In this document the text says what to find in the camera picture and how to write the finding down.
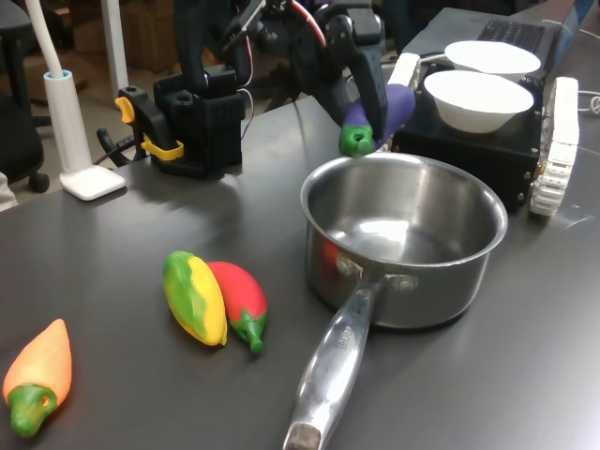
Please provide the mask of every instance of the laptop keyboard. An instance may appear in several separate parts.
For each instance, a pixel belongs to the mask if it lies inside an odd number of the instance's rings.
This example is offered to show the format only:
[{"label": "laptop keyboard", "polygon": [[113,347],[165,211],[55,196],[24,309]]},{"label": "laptop keyboard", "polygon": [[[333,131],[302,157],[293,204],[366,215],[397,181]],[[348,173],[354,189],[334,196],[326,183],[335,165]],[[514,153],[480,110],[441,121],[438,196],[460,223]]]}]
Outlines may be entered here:
[{"label": "laptop keyboard", "polygon": [[546,28],[541,25],[493,19],[487,23],[477,40],[505,42],[535,53],[545,32]]}]

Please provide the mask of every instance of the black table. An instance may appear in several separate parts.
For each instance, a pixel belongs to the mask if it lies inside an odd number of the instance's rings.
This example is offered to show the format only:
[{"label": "black table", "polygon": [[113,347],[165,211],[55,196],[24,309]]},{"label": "black table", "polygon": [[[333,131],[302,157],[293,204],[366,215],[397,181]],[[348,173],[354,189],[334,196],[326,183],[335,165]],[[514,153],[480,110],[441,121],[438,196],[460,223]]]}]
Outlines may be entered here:
[{"label": "black table", "polygon": [[[314,99],[295,108],[255,119],[241,175],[200,183],[142,162],[120,171],[126,193],[83,203],[58,192],[0,216],[0,374],[57,317],[74,358],[67,402],[34,440],[0,407],[1,449],[281,448],[332,317],[305,282],[299,189],[337,156],[339,131]],[[582,128],[591,150],[596,124]],[[458,323],[373,330],[330,450],[598,448],[599,173],[600,157],[580,151],[556,217],[511,217]],[[233,332],[213,351],[179,327],[161,287],[177,249],[258,279],[264,355]]]}]

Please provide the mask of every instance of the green eggplant stem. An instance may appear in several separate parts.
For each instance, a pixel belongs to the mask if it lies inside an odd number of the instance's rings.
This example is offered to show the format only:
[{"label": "green eggplant stem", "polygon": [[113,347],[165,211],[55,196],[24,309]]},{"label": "green eggplant stem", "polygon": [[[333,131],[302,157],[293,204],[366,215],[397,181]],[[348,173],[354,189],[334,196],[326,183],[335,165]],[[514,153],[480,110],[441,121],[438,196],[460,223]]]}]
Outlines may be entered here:
[{"label": "green eggplant stem", "polygon": [[24,438],[35,435],[44,419],[58,406],[54,392],[37,384],[15,387],[7,400],[10,425]]},{"label": "green eggplant stem", "polygon": [[230,322],[233,329],[243,340],[250,344],[250,349],[253,353],[261,353],[263,351],[263,329],[266,324],[266,311],[260,317],[252,317],[245,308],[242,308],[240,320],[238,322]]},{"label": "green eggplant stem", "polygon": [[373,128],[344,125],[339,134],[339,151],[351,158],[373,153]]}]

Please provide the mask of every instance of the white desk lamp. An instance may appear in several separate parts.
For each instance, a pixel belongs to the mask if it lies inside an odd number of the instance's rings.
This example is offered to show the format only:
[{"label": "white desk lamp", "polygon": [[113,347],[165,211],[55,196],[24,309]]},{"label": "white desk lamp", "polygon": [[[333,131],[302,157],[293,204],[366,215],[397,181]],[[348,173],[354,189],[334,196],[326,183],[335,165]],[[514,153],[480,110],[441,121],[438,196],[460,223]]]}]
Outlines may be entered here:
[{"label": "white desk lamp", "polygon": [[25,3],[49,69],[44,75],[44,84],[54,138],[63,168],[60,174],[63,188],[86,201],[123,188],[125,178],[103,167],[92,165],[73,74],[60,66],[39,0],[25,0]]}]

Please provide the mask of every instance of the toy red chili pepper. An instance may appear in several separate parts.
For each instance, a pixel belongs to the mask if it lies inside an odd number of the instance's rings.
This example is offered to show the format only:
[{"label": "toy red chili pepper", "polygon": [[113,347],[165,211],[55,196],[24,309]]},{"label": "toy red chili pepper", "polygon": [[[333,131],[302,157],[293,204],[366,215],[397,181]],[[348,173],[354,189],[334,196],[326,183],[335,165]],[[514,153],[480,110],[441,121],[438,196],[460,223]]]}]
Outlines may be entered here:
[{"label": "toy red chili pepper", "polygon": [[210,262],[208,267],[221,288],[229,323],[253,352],[262,352],[267,311],[261,286],[251,274],[229,262]]}]

